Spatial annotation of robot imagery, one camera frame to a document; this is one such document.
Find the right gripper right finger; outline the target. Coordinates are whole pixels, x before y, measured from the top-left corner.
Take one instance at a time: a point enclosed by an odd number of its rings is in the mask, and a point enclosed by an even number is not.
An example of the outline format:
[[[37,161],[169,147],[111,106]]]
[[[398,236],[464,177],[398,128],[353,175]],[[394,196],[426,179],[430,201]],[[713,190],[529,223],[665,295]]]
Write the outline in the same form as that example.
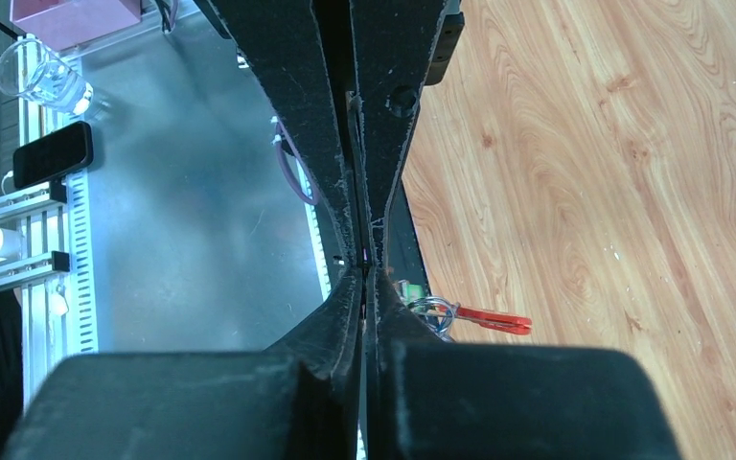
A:
[[[644,370],[608,349],[447,343],[372,270],[372,459],[677,459]]]

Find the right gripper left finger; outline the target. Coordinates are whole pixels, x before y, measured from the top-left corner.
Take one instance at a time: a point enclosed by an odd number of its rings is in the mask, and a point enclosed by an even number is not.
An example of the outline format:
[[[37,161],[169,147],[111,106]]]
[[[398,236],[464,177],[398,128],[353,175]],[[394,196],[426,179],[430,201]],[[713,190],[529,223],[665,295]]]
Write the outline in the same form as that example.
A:
[[[328,299],[264,351],[92,354],[49,375],[7,459],[352,459],[359,298]]]

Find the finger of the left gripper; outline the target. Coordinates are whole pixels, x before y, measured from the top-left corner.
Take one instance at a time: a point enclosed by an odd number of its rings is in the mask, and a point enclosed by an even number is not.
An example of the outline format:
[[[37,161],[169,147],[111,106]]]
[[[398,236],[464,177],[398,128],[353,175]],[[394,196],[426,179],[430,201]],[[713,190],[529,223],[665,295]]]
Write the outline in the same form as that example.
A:
[[[309,168],[333,220],[340,255],[357,255],[352,186],[312,1],[213,1],[215,15]]]
[[[388,214],[412,139],[444,1],[352,1],[359,160],[370,254],[385,262]]]

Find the clear keyring with red tag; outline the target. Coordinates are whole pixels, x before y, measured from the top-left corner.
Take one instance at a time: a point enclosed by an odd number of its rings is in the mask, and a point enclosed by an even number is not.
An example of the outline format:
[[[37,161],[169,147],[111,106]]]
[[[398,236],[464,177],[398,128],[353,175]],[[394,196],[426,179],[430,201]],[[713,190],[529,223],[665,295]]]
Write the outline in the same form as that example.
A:
[[[450,330],[456,320],[469,321],[482,328],[506,334],[528,335],[532,332],[533,323],[529,318],[451,303],[440,296],[426,295],[422,286],[406,280],[398,281],[394,286],[408,310],[446,342],[453,341]]]

